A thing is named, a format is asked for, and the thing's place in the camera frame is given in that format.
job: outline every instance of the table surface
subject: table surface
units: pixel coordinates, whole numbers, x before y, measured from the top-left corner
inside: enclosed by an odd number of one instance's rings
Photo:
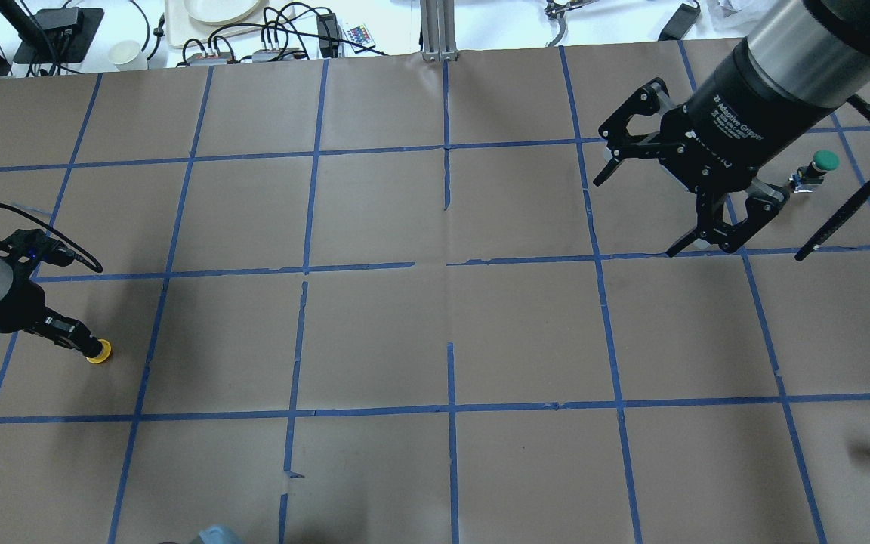
[[[733,45],[0,79],[0,200],[106,265],[37,281],[114,349],[1,338],[0,542],[870,542],[870,206],[791,255],[870,128],[767,165],[843,163],[738,255],[660,254],[652,161],[590,184]]]
[[[163,2],[136,0],[156,25],[163,13]],[[567,14],[569,31],[562,45],[621,44],[622,42],[652,42],[663,25],[680,6],[680,0],[601,0],[598,3],[571,11]],[[32,10],[57,8],[60,0],[29,0]],[[273,2],[284,5],[286,2]],[[342,22],[351,26],[365,24],[375,37],[381,51],[390,54],[407,54],[418,51],[418,29],[421,28],[421,12],[418,0],[322,0],[318,6],[327,6],[338,13]],[[711,0],[704,0],[697,24],[687,34],[688,39],[739,37],[739,29],[714,28],[711,19]],[[96,41],[82,64],[69,65],[80,72],[110,72],[115,68],[107,60],[111,46],[123,40],[136,40],[141,44],[146,37],[146,27],[136,7],[123,1],[73,0],[73,6],[100,7],[106,11]],[[460,49],[506,49],[540,48],[556,35],[557,25],[547,20],[542,13],[542,0],[458,0],[456,1],[457,45]],[[313,15],[301,18],[297,23],[302,32],[315,32]],[[260,48],[257,33],[231,38],[238,57],[251,54]],[[308,49],[317,51],[317,40],[304,39]],[[20,40],[13,28],[0,15],[0,42],[7,59],[11,59]],[[352,51],[346,46],[346,55]],[[163,41],[156,56],[151,59],[151,68],[176,66],[183,60],[178,48],[170,48]],[[24,76],[26,66],[15,69],[17,76]]]

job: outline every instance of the yellow cap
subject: yellow cap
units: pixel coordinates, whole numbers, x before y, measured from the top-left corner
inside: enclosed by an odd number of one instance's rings
[[[100,344],[103,345],[103,351],[100,351],[100,354],[94,357],[86,357],[86,360],[93,363],[94,365],[101,365],[103,362],[106,362],[106,359],[110,358],[110,355],[113,354],[113,347],[110,342],[103,340],[100,338]]]

